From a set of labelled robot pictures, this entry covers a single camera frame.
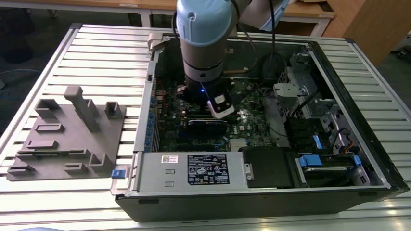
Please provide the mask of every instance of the wooden table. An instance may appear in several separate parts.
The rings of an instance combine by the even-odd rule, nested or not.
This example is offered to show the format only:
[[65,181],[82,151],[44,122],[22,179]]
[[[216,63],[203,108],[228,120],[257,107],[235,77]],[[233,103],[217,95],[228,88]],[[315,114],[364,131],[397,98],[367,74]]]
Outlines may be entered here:
[[[142,27],[152,27],[150,15],[172,15],[176,8],[176,0],[0,0],[0,6],[50,10],[138,13]],[[324,12],[316,3],[296,2],[288,5],[280,21],[315,24],[316,26],[311,36],[320,37],[332,18],[335,18],[335,13]]]

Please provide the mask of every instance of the sticker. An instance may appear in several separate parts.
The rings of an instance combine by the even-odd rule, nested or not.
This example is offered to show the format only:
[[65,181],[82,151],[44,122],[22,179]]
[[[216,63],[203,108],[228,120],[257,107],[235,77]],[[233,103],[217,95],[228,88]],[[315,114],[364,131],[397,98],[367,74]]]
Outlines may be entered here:
[[319,17],[320,17],[320,18],[333,18],[332,15],[327,15],[327,14],[320,14]]
[[178,156],[177,155],[162,155],[161,156],[161,163],[162,164],[176,164],[176,163],[178,163]]
[[120,6],[137,7],[137,4],[118,4]]
[[188,155],[187,163],[189,185],[229,184],[227,155]]

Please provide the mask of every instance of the black cable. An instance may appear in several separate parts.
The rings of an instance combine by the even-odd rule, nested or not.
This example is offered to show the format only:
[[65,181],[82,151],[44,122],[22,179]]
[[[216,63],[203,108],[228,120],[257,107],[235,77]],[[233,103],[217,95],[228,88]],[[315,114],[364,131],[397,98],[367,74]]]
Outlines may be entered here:
[[279,136],[283,136],[283,137],[287,137],[288,138],[288,136],[285,136],[285,135],[283,135],[283,134],[280,134],[271,126],[269,126],[269,124],[267,124],[267,126],[268,126],[268,128],[269,128],[269,130],[276,134],[276,135],[279,135]]
[[177,32],[176,32],[176,27],[177,27],[176,18],[177,18],[177,11],[174,11],[173,14],[172,14],[170,28],[172,28],[172,33],[173,33],[174,38],[178,39],[178,35],[177,35]]
[[271,11],[271,39],[272,39],[272,53],[271,53],[271,58],[269,58],[269,65],[272,65],[272,61],[273,61],[273,54],[275,54],[275,15],[273,15],[273,4],[272,4],[272,0],[268,0],[269,3],[269,11]]
[[319,89],[316,89],[316,91],[307,97],[307,99],[304,100],[304,102],[297,105],[296,109],[293,110],[293,112],[291,113],[291,117],[293,117],[295,113],[307,105],[307,103],[309,103],[309,101],[313,99],[313,97],[316,96],[316,94],[320,92]]
[[243,28],[243,26],[240,24],[237,24],[237,25],[239,25],[240,30],[244,32],[245,37],[248,38],[248,41],[249,41],[249,44],[251,44],[251,47],[252,47],[253,56],[255,56],[255,62],[252,64],[251,68],[244,72],[244,73],[248,73],[248,72],[251,72],[255,69],[255,67],[257,65],[257,60],[256,60],[257,59],[257,55],[256,55],[257,54],[257,52],[256,52],[257,50],[256,50],[255,43],[252,42],[252,39],[251,39],[247,31],[244,30],[244,28]]
[[336,142],[336,139],[339,138],[339,134],[340,134],[343,131],[345,131],[345,130],[348,131],[347,128],[340,128],[340,129],[336,131],[335,137],[333,137],[332,142],[331,142],[329,149],[328,149],[328,151],[327,151],[328,154],[332,153],[333,146],[335,146],[335,142]]

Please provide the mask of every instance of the green circuit board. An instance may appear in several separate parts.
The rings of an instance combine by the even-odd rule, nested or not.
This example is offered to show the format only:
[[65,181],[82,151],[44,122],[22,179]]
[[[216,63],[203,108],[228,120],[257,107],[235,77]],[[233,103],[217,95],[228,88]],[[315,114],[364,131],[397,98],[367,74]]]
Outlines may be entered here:
[[[232,91],[240,92],[255,83],[244,80],[232,81]],[[176,97],[174,83],[160,82],[156,86],[156,98],[158,105],[158,135],[160,152],[227,152],[229,151],[229,139],[247,139],[248,146],[271,146],[269,128],[267,126],[263,93],[256,90],[236,105],[236,112],[221,120],[227,121],[228,128],[221,137],[197,139],[183,137],[181,131],[191,120],[215,120],[209,109],[196,104],[189,104]]]

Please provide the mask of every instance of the motherboard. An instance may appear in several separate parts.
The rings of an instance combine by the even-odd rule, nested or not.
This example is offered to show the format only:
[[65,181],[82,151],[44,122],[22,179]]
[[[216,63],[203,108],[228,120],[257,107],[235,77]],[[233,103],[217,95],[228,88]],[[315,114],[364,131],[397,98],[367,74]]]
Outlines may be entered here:
[[[232,92],[249,89],[255,83],[231,80]],[[264,117],[264,92],[252,92],[236,106],[236,112],[223,119],[211,116],[204,105],[189,104],[176,96],[177,84],[158,80],[160,152],[229,152],[243,146],[271,146],[269,127]]]

